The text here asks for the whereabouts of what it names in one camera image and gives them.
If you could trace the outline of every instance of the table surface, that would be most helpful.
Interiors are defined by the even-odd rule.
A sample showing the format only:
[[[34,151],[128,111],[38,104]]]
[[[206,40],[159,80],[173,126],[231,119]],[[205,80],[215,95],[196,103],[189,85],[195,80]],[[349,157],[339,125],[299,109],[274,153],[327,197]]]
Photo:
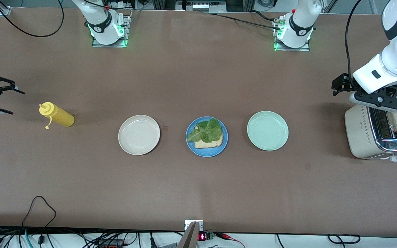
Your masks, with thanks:
[[[268,24],[250,13],[233,16]],[[33,33],[53,31],[57,8],[15,8],[10,19]],[[125,49],[91,48],[78,9],[62,29],[33,38],[0,20],[0,226],[19,226],[30,201],[57,210],[51,226],[182,230],[185,219],[225,232],[397,235],[397,163],[352,156],[344,113],[332,96],[346,72],[345,15],[321,15],[310,52],[274,51],[268,29],[181,11],[143,11]],[[352,70],[388,44],[379,15],[353,17]],[[73,114],[64,128],[38,112],[53,102]],[[249,118],[270,110],[289,127],[277,151],[257,149]],[[145,114],[161,127],[149,154],[117,141],[121,124]],[[185,130],[200,116],[230,134],[217,157],[194,155]],[[27,225],[52,217],[36,202]]]

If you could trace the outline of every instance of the yellow squeeze bottle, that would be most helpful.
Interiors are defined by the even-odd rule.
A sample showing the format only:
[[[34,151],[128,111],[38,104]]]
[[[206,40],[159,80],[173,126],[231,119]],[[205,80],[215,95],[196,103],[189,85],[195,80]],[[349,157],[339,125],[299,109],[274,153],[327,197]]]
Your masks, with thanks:
[[[52,104],[51,102],[44,102],[39,105],[39,113],[41,115],[50,118],[49,124],[45,127],[49,129],[49,125],[52,121],[57,122],[64,127],[71,127],[74,124],[74,117],[67,113],[65,110],[62,110],[60,107]]]

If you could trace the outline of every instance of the connector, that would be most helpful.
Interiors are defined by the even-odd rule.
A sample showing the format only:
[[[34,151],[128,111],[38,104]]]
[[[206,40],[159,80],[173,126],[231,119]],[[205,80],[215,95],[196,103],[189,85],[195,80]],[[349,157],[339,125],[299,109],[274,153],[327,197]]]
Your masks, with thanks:
[[[38,244],[41,245],[41,244],[43,244],[43,243],[44,243],[44,236],[41,235],[41,236],[39,236],[39,238],[38,238]]]
[[[224,240],[231,240],[231,236],[229,236],[229,235],[227,235],[227,234],[224,234],[224,233],[222,233],[222,232],[214,232],[214,234],[215,234],[217,237],[222,238],[222,239],[224,239]]]
[[[150,240],[151,240],[151,248],[158,248],[157,245],[156,245],[156,242],[154,241],[154,238],[153,238],[152,235],[151,235]]]

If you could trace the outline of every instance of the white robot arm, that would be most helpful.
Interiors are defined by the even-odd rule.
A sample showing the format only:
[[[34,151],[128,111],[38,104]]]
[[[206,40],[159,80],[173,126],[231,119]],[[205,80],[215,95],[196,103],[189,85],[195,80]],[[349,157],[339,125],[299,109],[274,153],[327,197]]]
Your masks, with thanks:
[[[73,0],[73,2],[82,11],[91,35],[100,44],[114,44],[125,35],[123,14],[113,9],[107,10],[101,0]]]
[[[351,102],[397,112],[397,0],[388,2],[382,22],[390,44],[356,70],[353,78],[349,79],[348,75],[343,74],[340,76],[342,78],[338,77],[336,82],[334,80],[332,89],[334,95],[340,91],[357,91],[351,94]]]
[[[277,39],[291,48],[302,47],[309,40],[313,24],[321,10],[319,0],[299,0],[295,11],[282,17],[285,20],[285,25],[277,35]]]

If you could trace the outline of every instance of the green cable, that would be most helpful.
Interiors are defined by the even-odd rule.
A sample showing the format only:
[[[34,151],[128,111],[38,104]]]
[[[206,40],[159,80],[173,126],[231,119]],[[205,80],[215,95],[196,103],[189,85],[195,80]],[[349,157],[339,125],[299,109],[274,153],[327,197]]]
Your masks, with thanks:
[[[25,232],[24,232],[24,236],[26,236],[27,244],[29,244],[30,248],[33,248],[33,245],[32,245],[32,243],[30,242],[30,238],[29,238],[29,236],[27,235],[27,228],[26,228],[26,230],[25,230]]]

